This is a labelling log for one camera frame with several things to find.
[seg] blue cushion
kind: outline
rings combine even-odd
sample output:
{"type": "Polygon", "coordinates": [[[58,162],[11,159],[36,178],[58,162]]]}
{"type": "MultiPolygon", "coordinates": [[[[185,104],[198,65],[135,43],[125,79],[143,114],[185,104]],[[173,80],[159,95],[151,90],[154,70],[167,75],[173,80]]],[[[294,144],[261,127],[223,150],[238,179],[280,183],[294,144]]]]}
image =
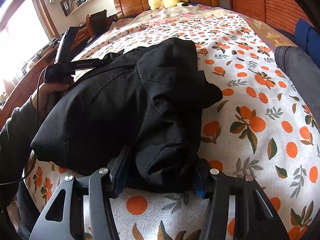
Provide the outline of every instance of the blue cushion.
{"type": "Polygon", "coordinates": [[[295,40],[320,68],[320,36],[304,19],[300,19],[296,24],[295,40]]]}

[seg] wooden wardrobe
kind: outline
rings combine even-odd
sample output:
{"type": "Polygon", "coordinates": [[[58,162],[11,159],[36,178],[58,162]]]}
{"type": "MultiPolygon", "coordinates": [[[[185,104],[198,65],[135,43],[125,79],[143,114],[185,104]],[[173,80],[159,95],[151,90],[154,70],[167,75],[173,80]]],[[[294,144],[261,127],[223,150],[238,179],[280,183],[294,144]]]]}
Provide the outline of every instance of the wooden wardrobe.
{"type": "Polygon", "coordinates": [[[294,33],[300,18],[310,22],[294,0],[229,0],[230,8],[272,27],[294,33]]]}

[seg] wooden desk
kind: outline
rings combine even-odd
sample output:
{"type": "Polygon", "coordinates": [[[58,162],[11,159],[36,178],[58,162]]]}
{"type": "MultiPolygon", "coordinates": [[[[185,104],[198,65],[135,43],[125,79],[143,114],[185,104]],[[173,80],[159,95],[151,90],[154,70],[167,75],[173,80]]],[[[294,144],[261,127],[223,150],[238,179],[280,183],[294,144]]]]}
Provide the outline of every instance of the wooden desk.
{"type": "Polygon", "coordinates": [[[21,107],[36,90],[40,73],[45,67],[53,64],[54,58],[57,54],[57,48],[58,46],[47,51],[44,56],[35,64],[35,66],[30,69],[27,74],[24,75],[24,77],[19,81],[17,86],[11,92],[0,112],[1,129],[7,119],[11,117],[12,111],[16,107],[21,107]]]}

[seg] bed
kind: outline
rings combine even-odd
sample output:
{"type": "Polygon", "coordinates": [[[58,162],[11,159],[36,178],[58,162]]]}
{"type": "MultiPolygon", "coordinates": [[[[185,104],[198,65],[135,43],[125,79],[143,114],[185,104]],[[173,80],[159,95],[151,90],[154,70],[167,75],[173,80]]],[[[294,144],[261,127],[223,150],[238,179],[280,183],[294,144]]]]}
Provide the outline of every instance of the bed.
{"type": "MultiPolygon", "coordinates": [[[[275,64],[274,48],[294,44],[263,22],[215,8],[217,0],[191,0],[202,4],[145,11],[146,1],[115,0],[120,20],[74,60],[103,58],[108,52],[127,52],[170,37],[194,41],[198,69],[224,96],[203,111],[198,155],[226,175],[254,176],[290,238],[298,239],[320,208],[320,135],[308,106],[275,64]]],[[[36,161],[26,185],[40,211],[67,174],[81,176],[36,161]]],[[[125,189],[111,204],[121,239],[196,240],[208,202],[192,192],[125,189]]],[[[90,239],[88,210],[86,200],[85,232],[90,239]]],[[[231,196],[226,239],[233,238],[234,215],[231,196]]]]}

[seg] metal clamp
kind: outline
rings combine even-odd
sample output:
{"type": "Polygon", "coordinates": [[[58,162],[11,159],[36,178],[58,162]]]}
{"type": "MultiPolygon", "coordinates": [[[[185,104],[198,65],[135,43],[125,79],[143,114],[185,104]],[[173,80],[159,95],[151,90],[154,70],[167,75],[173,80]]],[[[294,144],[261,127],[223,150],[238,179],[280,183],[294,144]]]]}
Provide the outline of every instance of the metal clamp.
{"type": "Polygon", "coordinates": [[[289,240],[278,213],[253,176],[229,177],[222,171],[210,169],[209,164],[200,159],[195,179],[197,193],[209,199],[200,240],[225,239],[230,195],[236,196],[234,240],[289,240]]]}
{"type": "Polygon", "coordinates": [[[91,176],[65,176],[42,210],[30,240],[82,240],[83,196],[89,195],[93,240],[119,240],[109,198],[124,190],[130,165],[129,147],[91,176]]]}

